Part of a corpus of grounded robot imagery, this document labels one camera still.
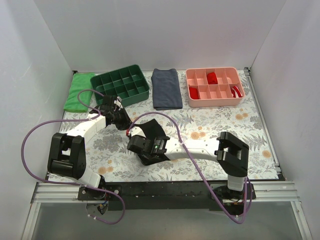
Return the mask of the black underwear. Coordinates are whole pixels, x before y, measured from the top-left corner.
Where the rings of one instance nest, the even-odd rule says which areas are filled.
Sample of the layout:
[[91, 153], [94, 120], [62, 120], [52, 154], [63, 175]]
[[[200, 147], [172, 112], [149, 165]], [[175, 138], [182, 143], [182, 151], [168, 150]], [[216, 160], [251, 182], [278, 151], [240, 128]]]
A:
[[141, 154], [151, 155], [152, 147], [156, 138], [166, 137], [165, 131], [155, 119], [142, 124], [135, 124], [134, 126], [140, 127], [143, 130], [145, 135], [144, 138], [146, 139], [142, 152], [138, 154], [139, 157]]

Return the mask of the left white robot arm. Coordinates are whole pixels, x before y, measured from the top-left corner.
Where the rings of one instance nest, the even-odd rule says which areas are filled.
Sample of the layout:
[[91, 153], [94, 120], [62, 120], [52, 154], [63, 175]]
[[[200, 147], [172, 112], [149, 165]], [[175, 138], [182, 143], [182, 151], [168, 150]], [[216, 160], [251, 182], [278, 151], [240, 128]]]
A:
[[103, 199], [107, 193], [106, 182], [102, 175], [87, 166], [86, 143], [109, 125], [115, 125], [119, 131], [126, 131], [131, 124], [122, 99], [119, 96], [104, 95], [102, 104], [89, 112], [86, 121], [65, 133], [52, 136], [48, 172], [90, 186], [89, 194], [95, 200]]

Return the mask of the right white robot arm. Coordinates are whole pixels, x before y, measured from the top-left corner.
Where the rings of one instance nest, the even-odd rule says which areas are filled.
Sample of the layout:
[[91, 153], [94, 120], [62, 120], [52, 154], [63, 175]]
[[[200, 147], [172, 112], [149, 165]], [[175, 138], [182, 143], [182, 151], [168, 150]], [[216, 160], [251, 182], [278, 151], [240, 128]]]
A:
[[218, 163], [227, 174], [227, 195], [237, 199], [245, 192], [245, 178], [248, 176], [249, 146], [231, 134], [221, 132], [216, 139], [189, 139], [181, 143], [179, 139], [157, 136], [149, 139], [143, 134], [131, 134], [127, 149], [140, 158], [145, 166], [187, 159], [188, 154], [197, 160]]

